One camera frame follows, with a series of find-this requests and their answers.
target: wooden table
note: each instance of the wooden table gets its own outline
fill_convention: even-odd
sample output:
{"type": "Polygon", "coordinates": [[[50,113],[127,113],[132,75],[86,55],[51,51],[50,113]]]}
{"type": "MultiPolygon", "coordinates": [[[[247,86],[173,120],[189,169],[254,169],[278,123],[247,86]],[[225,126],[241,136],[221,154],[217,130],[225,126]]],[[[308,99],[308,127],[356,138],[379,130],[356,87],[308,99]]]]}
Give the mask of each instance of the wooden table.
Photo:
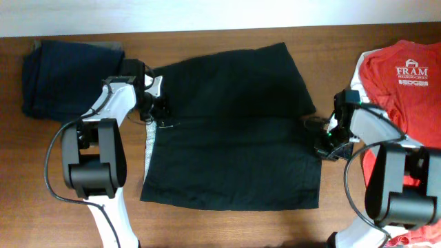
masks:
{"type": "MultiPolygon", "coordinates": [[[[43,183],[43,157],[59,127],[21,113],[22,57],[35,38],[0,39],[0,246],[100,247],[87,207],[50,197],[43,183]]],[[[360,54],[400,39],[441,41],[441,23],[273,28],[207,32],[159,32],[39,37],[63,41],[121,41],[126,57],[151,67],[226,50],[285,42],[302,74],[318,114],[328,116],[333,96],[348,86],[360,54]]],[[[145,129],[121,127],[128,162],[125,201],[132,228],[143,247],[307,247],[345,228],[353,219],[342,186],[344,163],[323,162],[320,208],[299,211],[199,211],[139,201],[143,184],[145,129]]],[[[364,181],[354,166],[349,183],[363,206],[364,181]]],[[[61,175],[59,143],[50,180],[63,196],[75,197],[61,175]]]]}

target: white logo on red shirt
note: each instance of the white logo on red shirt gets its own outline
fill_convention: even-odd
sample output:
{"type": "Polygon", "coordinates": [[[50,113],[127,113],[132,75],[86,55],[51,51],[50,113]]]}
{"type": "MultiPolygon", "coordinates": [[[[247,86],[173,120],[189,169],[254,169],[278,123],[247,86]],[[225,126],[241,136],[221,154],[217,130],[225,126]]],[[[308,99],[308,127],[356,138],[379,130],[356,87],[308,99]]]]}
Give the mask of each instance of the white logo on red shirt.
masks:
{"type": "Polygon", "coordinates": [[[429,68],[418,67],[418,62],[413,59],[406,61],[406,66],[396,66],[397,77],[401,85],[414,85],[414,86],[428,86],[428,81],[420,81],[421,79],[427,80],[429,78],[429,68]]]}

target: red cloth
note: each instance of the red cloth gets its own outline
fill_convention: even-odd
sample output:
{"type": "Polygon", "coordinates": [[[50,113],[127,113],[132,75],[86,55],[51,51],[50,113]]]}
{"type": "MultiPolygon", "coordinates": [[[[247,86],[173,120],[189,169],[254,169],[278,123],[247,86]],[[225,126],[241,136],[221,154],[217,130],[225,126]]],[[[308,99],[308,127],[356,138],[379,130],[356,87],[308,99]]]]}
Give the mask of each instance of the red cloth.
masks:
{"type": "MultiPolygon", "coordinates": [[[[367,56],[360,66],[367,96],[387,111],[410,137],[428,147],[441,148],[441,43],[421,45],[399,41],[367,56]]],[[[363,174],[368,183],[376,157],[368,151],[363,174]]],[[[406,185],[417,185],[408,176],[406,185]]],[[[398,236],[388,245],[441,242],[441,221],[398,236]]]]}

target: white wall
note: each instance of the white wall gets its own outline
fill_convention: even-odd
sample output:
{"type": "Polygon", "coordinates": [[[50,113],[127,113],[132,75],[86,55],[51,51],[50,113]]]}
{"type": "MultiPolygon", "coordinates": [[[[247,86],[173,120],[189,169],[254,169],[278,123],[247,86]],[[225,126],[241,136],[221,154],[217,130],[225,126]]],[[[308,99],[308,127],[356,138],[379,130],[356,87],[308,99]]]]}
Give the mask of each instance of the white wall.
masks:
{"type": "Polygon", "coordinates": [[[0,37],[441,21],[440,0],[0,0],[0,37]]]}

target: black cloth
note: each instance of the black cloth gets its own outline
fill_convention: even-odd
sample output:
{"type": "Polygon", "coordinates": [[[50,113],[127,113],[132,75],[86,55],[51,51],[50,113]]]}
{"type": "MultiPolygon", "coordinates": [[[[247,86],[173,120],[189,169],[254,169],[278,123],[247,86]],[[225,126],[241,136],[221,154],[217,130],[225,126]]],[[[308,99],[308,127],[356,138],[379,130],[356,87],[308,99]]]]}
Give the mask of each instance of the black cloth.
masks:
{"type": "Polygon", "coordinates": [[[298,120],[315,107],[285,44],[155,70],[173,127],[158,123],[141,200],[213,210],[318,207],[321,160],[298,120]]]}
{"type": "Polygon", "coordinates": [[[122,50],[42,41],[24,58],[23,113],[61,122],[84,114],[99,98],[102,80],[116,75],[123,57],[122,50]]]}

